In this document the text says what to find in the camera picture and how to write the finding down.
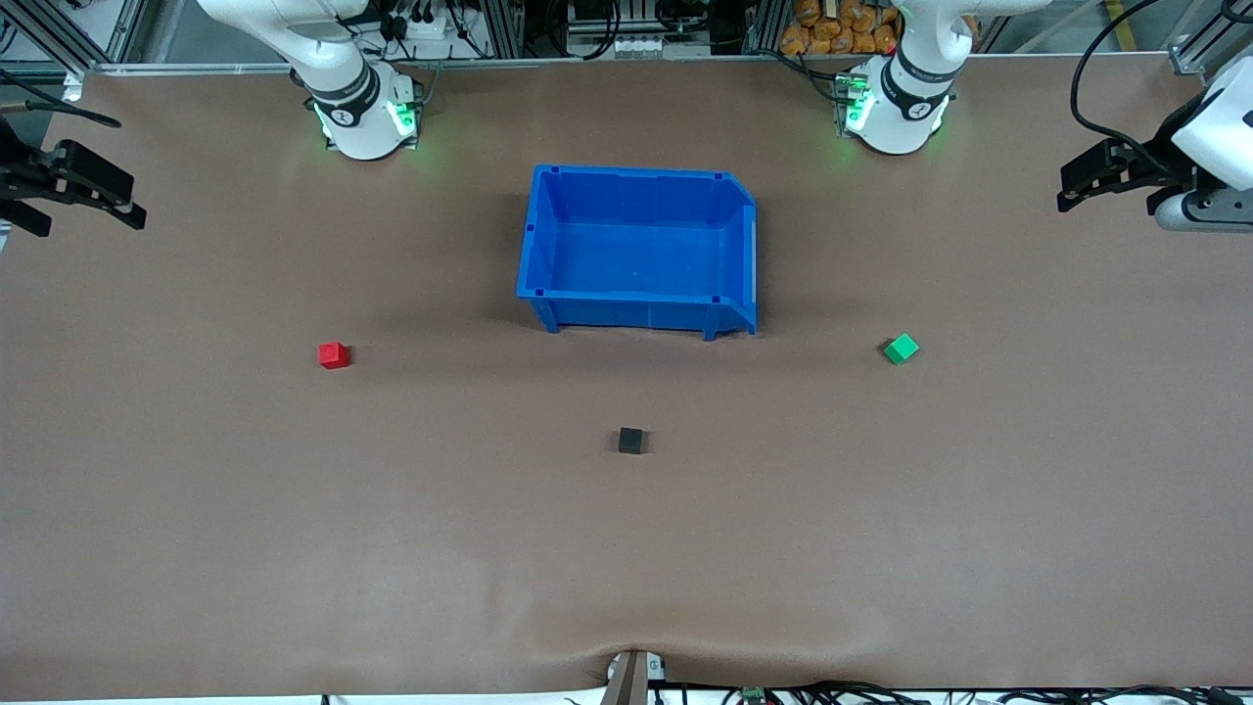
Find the blue plastic bin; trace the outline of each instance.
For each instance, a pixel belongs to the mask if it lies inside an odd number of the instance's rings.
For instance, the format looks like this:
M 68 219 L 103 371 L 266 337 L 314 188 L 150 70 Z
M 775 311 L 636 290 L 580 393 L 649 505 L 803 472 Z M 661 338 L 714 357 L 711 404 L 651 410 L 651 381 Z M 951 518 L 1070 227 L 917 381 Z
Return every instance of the blue plastic bin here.
M 757 332 L 757 203 L 723 172 L 535 167 L 517 296 L 563 324 Z

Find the cube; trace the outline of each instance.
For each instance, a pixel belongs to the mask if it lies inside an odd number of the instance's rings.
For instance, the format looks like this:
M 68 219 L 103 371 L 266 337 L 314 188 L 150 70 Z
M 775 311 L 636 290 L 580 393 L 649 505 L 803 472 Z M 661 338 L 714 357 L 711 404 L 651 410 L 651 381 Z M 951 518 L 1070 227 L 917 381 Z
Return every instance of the cube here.
M 317 346 L 317 364 L 328 371 L 338 371 L 352 364 L 352 351 L 342 342 L 323 342 Z
M 900 366 L 912 358 L 917 351 L 918 343 L 913 342 L 913 338 L 908 333 L 902 332 L 901 337 L 887 343 L 887 347 L 883 348 L 883 354 L 887 356 L 887 359 L 893 366 Z
M 644 453 L 644 432 L 638 428 L 618 431 L 618 452 L 640 456 Z

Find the black band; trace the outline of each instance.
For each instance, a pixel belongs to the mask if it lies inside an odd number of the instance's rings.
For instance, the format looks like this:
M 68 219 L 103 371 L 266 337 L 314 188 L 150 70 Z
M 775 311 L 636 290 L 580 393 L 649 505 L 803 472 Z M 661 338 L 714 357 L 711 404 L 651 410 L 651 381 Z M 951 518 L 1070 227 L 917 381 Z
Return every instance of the black band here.
M 891 61 L 883 64 L 883 75 L 881 76 L 883 84 L 883 96 L 901 109 L 901 115 L 905 119 L 910 121 L 927 119 L 932 113 L 935 113 L 936 108 L 944 103 L 945 98 L 949 96 L 947 91 L 932 95 L 931 98 L 922 98 L 921 95 L 906 93 L 906 90 L 897 85 L 896 80 L 892 79 L 891 68 Z
M 946 74 L 933 74 L 928 70 L 920 69 L 917 64 L 910 61 L 908 56 L 905 55 L 905 51 L 901 51 L 900 44 L 896 45 L 896 54 L 892 55 L 892 59 L 900 61 L 905 73 L 921 80 L 922 83 L 946 83 L 957 78 L 957 74 L 961 73 L 961 66 L 957 66 Z
M 348 98 L 352 98 L 353 95 L 360 93 L 361 89 L 365 88 L 366 83 L 368 83 L 370 80 L 378 83 L 378 75 L 375 74 L 375 70 L 370 68 L 370 64 L 362 64 L 361 73 L 357 74 L 357 78 L 352 79 L 352 83 L 350 83 L 348 85 L 340 88 L 337 90 L 313 90 L 311 88 L 309 93 L 312 93 L 315 98 L 317 98 L 323 103 L 338 103 L 341 100 L 347 100 Z
M 363 115 L 366 110 L 375 104 L 375 100 L 378 99 L 378 74 L 367 65 L 362 75 L 353 80 L 351 86 L 345 88 L 343 90 L 327 93 L 311 90 L 309 93 L 318 99 L 318 108 L 331 121 L 340 126 L 357 126 L 357 124 L 361 123 L 361 115 Z M 333 99 L 327 98 L 328 95 L 338 95 L 340 100 L 342 100 L 356 91 L 361 91 L 361 94 L 347 103 L 327 103 L 328 99 Z

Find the table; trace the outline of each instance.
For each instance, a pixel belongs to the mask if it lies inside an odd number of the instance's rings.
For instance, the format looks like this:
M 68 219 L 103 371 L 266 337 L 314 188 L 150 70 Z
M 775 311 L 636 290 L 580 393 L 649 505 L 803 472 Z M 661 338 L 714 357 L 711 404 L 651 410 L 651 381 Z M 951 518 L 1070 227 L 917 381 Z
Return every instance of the table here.
M 0 697 L 574 689 L 626 647 L 728 684 L 1253 680 L 1253 242 L 1141 194 L 1058 214 L 1096 140 L 1071 69 L 971 61 L 907 158 L 772 63 L 449 73 L 377 163 L 283 76 L 90 79 L 124 129 L 50 134 L 149 227 L 49 207 L 0 258 Z M 1086 85 L 1144 136 L 1197 90 L 1160 55 Z M 761 333 L 543 332 L 540 162 L 734 173 Z

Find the green led light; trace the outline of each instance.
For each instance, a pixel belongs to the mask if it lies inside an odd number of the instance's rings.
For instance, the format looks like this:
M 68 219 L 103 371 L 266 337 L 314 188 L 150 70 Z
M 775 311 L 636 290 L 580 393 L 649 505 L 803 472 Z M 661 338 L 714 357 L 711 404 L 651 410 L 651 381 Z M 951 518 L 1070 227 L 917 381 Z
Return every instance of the green led light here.
M 396 123 L 396 129 L 401 134 L 412 134 L 415 129 L 416 120 L 413 119 L 413 108 L 407 104 L 397 105 L 396 103 L 387 101 L 387 111 L 392 116 L 392 121 Z
M 322 134 L 325 134 L 327 139 L 331 139 L 331 125 L 326 123 L 326 115 L 322 114 L 322 108 L 320 108 L 316 103 L 313 104 L 313 114 L 317 115 L 317 121 L 322 123 Z
M 870 115 L 870 109 L 873 106 L 875 94 L 867 90 L 848 108 L 848 119 L 845 126 L 853 130 L 866 126 L 866 116 Z

